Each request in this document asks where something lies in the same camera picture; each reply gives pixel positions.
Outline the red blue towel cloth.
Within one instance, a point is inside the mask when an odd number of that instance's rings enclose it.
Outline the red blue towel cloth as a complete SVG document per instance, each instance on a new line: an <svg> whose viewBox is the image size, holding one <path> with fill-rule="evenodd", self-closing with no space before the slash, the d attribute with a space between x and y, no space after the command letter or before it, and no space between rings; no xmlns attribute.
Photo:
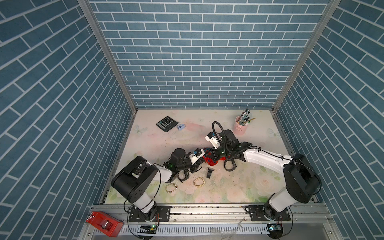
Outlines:
<svg viewBox="0 0 384 240"><path fill-rule="evenodd" d="M224 161L225 158L219 158L215 156L203 156L203 159L209 166L215 166L219 161Z"/></svg>

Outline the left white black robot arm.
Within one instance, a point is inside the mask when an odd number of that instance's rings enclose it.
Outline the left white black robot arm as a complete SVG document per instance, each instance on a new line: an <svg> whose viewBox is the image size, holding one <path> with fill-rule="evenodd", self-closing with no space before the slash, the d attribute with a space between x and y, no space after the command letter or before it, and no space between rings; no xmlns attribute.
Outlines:
<svg viewBox="0 0 384 240"><path fill-rule="evenodd" d="M146 193L151 182L170 184L175 179L185 182L190 174L200 169L205 154L204 149L187 154L184 149L177 148L163 165L151 164L144 157L137 156L114 176L111 186L142 214L152 218L157 203Z"/></svg>

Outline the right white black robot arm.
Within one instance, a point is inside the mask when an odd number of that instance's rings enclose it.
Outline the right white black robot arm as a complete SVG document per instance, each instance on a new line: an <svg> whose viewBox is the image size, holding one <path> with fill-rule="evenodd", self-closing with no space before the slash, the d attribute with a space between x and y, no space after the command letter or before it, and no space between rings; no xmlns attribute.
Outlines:
<svg viewBox="0 0 384 240"><path fill-rule="evenodd" d="M213 145L211 152L225 162L241 160L257 164L282 175L285 186L271 195L263 206L268 220L279 218L287 207L295 204L306 204L316 195L322 186L318 174L304 155L282 156L271 153L249 142L240 143L232 131L225 130L219 134L210 132L206 140Z"/></svg>

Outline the gold watch right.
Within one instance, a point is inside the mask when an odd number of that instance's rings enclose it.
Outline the gold watch right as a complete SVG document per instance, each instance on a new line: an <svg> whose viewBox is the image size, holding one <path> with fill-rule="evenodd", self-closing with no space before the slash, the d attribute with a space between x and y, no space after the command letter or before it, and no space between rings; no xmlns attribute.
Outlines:
<svg viewBox="0 0 384 240"><path fill-rule="evenodd" d="M204 186L206 184L206 181L203 177L199 177L193 181L193 184L196 188L201 188L202 186Z"/></svg>

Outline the gold watch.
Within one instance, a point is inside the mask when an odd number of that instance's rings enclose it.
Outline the gold watch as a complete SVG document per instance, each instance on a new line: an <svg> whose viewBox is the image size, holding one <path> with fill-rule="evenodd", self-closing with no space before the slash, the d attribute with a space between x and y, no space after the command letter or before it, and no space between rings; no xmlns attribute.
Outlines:
<svg viewBox="0 0 384 240"><path fill-rule="evenodd" d="M193 184L196 188L201 188L202 186L204 186L206 184L206 181L203 177L199 177L193 181Z"/></svg>
<svg viewBox="0 0 384 240"><path fill-rule="evenodd" d="M178 188L179 188L178 185L175 184L175 183L167 184L166 187L165 187L166 192L168 194L171 194L171 193L175 192Z"/></svg>

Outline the gold watch left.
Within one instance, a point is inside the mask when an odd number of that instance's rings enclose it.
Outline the gold watch left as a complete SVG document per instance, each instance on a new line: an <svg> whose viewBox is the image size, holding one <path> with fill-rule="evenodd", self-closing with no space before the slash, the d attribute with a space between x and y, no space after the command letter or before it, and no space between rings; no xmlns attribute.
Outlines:
<svg viewBox="0 0 384 240"><path fill-rule="evenodd" d="M175 184L175 183L167 184L166 187L165 187L166 192L168 194L171 194L171 193L175 192L178 188L179 188L178 185Z"/></svg>

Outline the pink pen holder cup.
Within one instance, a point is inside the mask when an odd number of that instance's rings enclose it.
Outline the pink pen holder cup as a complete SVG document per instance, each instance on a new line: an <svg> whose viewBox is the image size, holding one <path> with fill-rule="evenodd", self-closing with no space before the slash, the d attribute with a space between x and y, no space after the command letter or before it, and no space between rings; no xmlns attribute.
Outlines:
<svg viewBox="0 0 384 240"><path fill-rule="evenodd" d="M240 116L237 116L235 119L235 123L233 125L233 133L237 136L242 136L246 133L246 130L248 128L248 123L245 123L244 125L238 124Z"/></svg>

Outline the pens in cup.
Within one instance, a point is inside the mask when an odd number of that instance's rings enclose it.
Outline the pens in cup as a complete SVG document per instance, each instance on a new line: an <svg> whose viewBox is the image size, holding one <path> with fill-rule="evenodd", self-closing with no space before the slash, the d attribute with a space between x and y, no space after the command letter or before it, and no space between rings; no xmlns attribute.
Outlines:
<svg viewBox="0 0 384 240"><path fill-rule="evenodd" d="M237 117L237 124L240 126L246 126L248 125L252 120L255 118L253 117L251 110L246 108L239 117Z"/></svg>

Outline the light blue stapler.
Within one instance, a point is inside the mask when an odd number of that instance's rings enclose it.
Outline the light blue stapler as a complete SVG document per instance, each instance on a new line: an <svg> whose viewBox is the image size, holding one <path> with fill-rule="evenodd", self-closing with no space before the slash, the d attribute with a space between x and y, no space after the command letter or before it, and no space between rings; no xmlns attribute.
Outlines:
<svg viewBox="0 0 384 240"><path fill-rule="evenodd" d="M183 130L183 129L185 129L186 128L186 125L185 124L179 124L179 125L177 125L177 129L179 130L179 131L181 131L181 130Z"/></svg>

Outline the black desktop calculator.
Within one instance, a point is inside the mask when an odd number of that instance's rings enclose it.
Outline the black desktop calculator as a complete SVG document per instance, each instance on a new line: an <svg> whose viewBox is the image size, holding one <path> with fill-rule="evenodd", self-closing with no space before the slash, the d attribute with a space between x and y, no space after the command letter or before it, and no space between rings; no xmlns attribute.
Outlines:
<svg viewBox="0 0 384 240"><path fill-rule="evenodd" d="M175 121L171 117L167 116L156 123L156 126L160 128L163 132L167 133L172 128L176 127L179 122Z"/></svg>

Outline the red box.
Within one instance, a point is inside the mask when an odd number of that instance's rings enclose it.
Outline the red box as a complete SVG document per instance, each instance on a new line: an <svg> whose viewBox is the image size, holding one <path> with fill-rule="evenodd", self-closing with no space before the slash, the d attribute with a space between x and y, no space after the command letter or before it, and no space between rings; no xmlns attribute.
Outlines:
<svg viewBox="0 0 384 240"><path fill-rule="evenodd" d="M117 237L124 223L104 212L93 211L86 220L108 237Z"/></svg>

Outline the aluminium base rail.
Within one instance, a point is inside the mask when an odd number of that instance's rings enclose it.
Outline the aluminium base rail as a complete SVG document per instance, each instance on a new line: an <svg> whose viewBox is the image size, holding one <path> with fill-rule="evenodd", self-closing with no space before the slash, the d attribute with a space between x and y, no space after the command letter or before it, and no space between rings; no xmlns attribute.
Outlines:
<svg viewBox="0 0 384 240"><path fill-rule="evenodd" d="M263 204L159 204L160 216L156 230L151 222L140 217L140 212L129 204L94 205L94 212L105 213L124 223L118 235L156 237L191 237L219 235L223 239L233 235L284 236L309 233L321 239L339 240L335 222L322 203L295 204L269 220Z"/></svg>

